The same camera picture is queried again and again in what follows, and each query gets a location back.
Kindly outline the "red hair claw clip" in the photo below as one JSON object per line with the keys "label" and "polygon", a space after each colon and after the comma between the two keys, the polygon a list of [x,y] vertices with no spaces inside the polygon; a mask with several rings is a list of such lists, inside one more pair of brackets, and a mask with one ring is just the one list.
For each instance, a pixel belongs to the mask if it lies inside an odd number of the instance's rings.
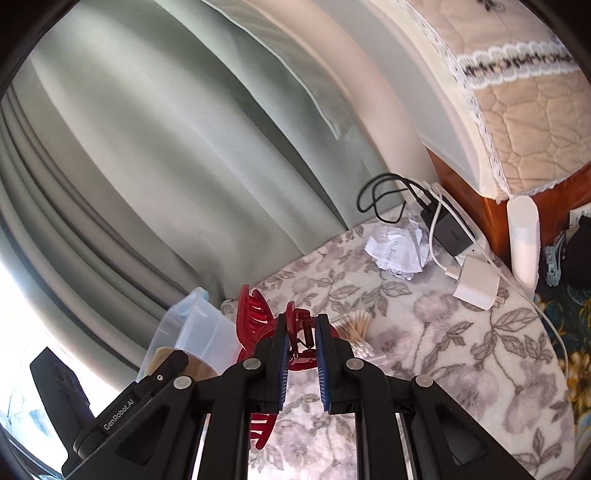
{"label": "red hair claw clip", "polygon": [[249,285],[240,290],[235,313],[236,336],[242,346],[238,362],[252,359],[257,353],[271,359],[266,368],[271,405],[250,415],[249,440],[257,450],[266,446],[277,416],[283,411],[288,373],[318,367],[322,347],[318,339],[322,334],[320,321],[293,301],[287,303],[283,313],[274,315],[259,290]]}

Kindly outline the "brown packing tape roll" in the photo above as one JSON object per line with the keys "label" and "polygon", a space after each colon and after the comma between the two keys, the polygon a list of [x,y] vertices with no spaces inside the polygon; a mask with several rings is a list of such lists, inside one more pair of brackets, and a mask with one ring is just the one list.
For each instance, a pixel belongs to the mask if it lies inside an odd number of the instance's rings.
{"label": "brown packing tape roll", "polygon": [[214,368],[204,361],[181,349],[159,347],[155,350],[144,372],[145,376],[163,374],[170,370],[174,376],[187,376],[194,381],[207,380],[217,376]]}

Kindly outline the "cotton swab packet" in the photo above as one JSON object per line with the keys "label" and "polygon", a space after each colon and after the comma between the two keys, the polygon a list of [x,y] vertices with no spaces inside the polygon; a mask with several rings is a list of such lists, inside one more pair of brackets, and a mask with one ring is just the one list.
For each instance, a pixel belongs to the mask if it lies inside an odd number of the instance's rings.
{"label": "cotton swab packet", "polygon": [[372,315],[369,312],[358,309],[339,316],[332,321],[332,326],[342,339],[349,342],[356,357],[380,365],[386,360],[386,356],[375,350],[366,339],[371,320]]}

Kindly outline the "clear plastic storage bin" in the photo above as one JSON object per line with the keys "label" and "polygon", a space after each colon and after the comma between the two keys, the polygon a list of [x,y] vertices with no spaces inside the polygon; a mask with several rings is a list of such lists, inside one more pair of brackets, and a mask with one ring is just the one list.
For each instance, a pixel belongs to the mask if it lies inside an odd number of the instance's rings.
{"label": "clear plastic storage bin", "polygon": [[160,347],[197,356],[218,374],[235,364],[242,351],[235,323],[209,303],[208,293],[200,287],[166,311],[148,346],[138,379],[147,373],[149,362]]}

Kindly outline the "crumpled white paper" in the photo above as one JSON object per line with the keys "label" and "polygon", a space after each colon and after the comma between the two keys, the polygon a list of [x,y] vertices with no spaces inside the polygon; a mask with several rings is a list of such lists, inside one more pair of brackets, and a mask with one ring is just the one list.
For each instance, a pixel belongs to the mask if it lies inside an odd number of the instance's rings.
{"label": "crumpled white paper", "polygon": [[396,224],[377,224],[370,232],[365,251],[379,269],[404,280],[422,273],[432,260],[428,231],[413,215]]}

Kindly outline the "white charger plug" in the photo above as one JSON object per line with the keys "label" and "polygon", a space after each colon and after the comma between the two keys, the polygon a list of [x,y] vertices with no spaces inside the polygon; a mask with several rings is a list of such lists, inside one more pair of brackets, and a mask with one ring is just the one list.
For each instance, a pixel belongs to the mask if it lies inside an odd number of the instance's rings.
{"label": "white charger plug", "polygon": [[497,299],[499,285],[500,275],[486,260],[467,256],[454,296],[481,310],[489,310]]}

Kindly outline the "floral table cloth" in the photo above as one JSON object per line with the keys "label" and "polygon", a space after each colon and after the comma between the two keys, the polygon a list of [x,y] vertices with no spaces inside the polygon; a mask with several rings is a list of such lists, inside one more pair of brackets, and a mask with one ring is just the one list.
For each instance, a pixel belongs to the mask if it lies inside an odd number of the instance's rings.
{"label": "floral table cloth", "polygon": [[431,375],[538,479],[563,479],[575,464],[567,384],[537,312],[502,285],[482,311],[454,296],[435,265],[411,280],[380,270],[365,251],[375,222],[346,231],[310,254],[284,251],[256,227],[238,231],[235,274],[259,289],[273,312],[293,301],[332,321],[372,315],[367,342],[389,375]]}

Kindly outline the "black power adapter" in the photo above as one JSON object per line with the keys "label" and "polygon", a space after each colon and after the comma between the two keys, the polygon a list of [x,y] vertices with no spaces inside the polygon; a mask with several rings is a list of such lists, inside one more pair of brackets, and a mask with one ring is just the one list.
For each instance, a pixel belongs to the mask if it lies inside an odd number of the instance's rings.
{"label": "black power adapter", "polygon": [[454,257],[462,254],[473,244],[462,226],[463,223],[458,222],[446,208],[446,205],[443,205],[435,223],[434,239]]}

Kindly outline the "wooden furniture corner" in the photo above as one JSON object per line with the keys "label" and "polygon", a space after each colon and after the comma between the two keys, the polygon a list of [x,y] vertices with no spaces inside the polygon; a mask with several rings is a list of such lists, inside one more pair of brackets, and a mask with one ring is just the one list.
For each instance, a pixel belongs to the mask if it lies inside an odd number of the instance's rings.
{"label": "wooden furniture corner", "polygon": [[527,240],[537,231],[538,246],[554,242],[568,226],[569,213],[590,202],[590,166],[551,189],[533,196],[516,196],[500,202],[481,196],[434,152],[429,156],[440,184],[472,218],[486,236],[491,250],[512,265],[514,242]]}

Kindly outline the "white cylinder bottle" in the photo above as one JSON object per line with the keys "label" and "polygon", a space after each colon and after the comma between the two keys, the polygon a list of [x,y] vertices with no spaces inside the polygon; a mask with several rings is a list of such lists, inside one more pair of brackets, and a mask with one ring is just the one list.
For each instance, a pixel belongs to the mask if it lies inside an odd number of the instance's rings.
{"label": "white cylinder bottle", "polygon": [[512,271],[523,290],[532,296],[539,278],[539,211],[531,197],[516,196],[507,203],[507,216]]}

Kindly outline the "grey green curtain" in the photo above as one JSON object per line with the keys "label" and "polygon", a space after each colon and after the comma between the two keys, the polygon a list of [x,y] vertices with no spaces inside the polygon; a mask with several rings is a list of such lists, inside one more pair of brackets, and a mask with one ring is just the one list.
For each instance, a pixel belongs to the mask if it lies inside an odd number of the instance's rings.
{"label": "grey green curtain", "polygon": [[1,227],[96,363],[363,219],[386,168],[304,49],[225,1],[1,5]]}

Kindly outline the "beige quilted cover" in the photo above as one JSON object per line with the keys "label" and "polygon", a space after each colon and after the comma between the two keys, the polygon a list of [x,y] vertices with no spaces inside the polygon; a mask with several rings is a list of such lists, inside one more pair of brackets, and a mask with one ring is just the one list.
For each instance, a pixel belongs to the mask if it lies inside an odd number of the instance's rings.
{"label": "beige quilted cover", "polygon": [[496,201],[551,189],[590,162],[590,83],[519,1],[374,1],[450,106],[464,151],[432,151]]}

